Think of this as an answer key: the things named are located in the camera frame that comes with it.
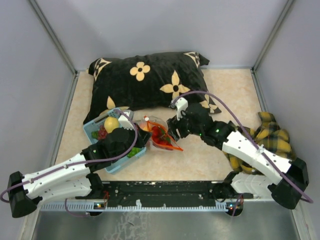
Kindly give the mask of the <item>green grape bunch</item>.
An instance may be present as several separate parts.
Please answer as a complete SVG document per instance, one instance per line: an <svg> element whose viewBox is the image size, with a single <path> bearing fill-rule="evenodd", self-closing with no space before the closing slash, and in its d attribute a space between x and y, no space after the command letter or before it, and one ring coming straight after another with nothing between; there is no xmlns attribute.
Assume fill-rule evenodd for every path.
<svg viewBox="0 0 320 240"><path fill-rule="evenodd" d="M138 148L138 147L133 147L131 149L131 151L127 154L127 157L128 158L132 158L134 157L135 155L137 155L142 149L141 148Z"/></svg>

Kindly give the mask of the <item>black flower pattern pillow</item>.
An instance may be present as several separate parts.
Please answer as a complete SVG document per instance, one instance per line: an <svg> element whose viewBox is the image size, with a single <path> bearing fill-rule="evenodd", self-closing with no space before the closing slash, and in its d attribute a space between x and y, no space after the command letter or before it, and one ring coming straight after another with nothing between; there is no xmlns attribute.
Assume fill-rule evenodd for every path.
<svg viewBox="0 0 320 240"><path fill-rule="evenodd" d="M202 66L210 60L196 51L162 52L128 58L101 57L93 61L92 97L86 124L113 109L168 107L189 91L208 91Z"/></svg>

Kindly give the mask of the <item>red strawberry bunch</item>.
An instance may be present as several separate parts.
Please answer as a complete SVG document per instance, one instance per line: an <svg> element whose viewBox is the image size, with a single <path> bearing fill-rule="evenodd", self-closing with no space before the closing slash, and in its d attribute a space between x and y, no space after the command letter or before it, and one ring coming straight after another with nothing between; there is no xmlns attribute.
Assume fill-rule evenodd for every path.
<svg viewBox="0 0 320 240"><path fill-rule="evenodd" d="M170 137L165 133L165 130L160 126L153 126L151 128L152 144L159 149L173 151L173 145Z"/></svg>

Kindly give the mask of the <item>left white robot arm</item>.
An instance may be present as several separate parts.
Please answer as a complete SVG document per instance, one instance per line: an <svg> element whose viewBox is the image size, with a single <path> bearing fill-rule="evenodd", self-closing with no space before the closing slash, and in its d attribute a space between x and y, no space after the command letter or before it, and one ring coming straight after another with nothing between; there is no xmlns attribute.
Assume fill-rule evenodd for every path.
<svg viewBox="0 0 320 240"><path fill-rule="evenodd" d="M140 128L117 128L62 163L29 174L12 173L5 190L12 217L25 217L48 202L101 197L104 185L97 171L127 156L132 148L145 147L150 137Z"/></svg>

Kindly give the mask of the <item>orange peach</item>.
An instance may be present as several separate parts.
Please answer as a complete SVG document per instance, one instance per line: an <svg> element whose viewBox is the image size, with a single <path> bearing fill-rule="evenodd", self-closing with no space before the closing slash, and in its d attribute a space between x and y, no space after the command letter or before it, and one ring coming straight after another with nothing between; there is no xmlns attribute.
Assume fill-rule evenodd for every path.
<svg viewBox="0 0 320 240"><path fill-rule="evenodd" d="M146 131L146 132L149 131L149 130L148 130L148 123L147 123L147 122L141 122L141 123L139 124L139 127L140 127L143 131Z"/></svg>

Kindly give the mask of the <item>clear zip top bag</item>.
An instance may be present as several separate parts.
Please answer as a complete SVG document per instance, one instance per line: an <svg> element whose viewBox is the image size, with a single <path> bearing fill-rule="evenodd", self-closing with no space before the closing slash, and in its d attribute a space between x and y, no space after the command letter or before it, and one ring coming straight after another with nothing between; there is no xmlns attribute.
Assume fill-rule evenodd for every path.
<svg viewBox="0 0 320 240"><path fill-rule="evenodd" d="M137 120L136 123L142 130L151 133L151 137L147 142L147 145L151 150L169 152L184 151L178 146L174 138L169 135L168 126L161 118L144 116L142 119Z"/></svg>

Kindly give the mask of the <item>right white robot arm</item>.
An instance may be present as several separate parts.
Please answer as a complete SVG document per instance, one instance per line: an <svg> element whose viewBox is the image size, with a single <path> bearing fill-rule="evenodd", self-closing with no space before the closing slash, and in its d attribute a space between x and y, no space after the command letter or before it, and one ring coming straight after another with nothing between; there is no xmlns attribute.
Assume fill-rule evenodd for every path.
<svg viewBox="0 0 320 240"><path fill-rule="evenodd" d="M239 158L259 174L232 173L223 192L229 198L252 194L272 198L282 207L293 210L302 200L309 184L307 164L300 158L291 160L254 144L230 123L213 120L199 103L188 104L180 98L171 108L176 115L167 120L168 132L175 141L188 135L199 136L211 147Z"/></svg>

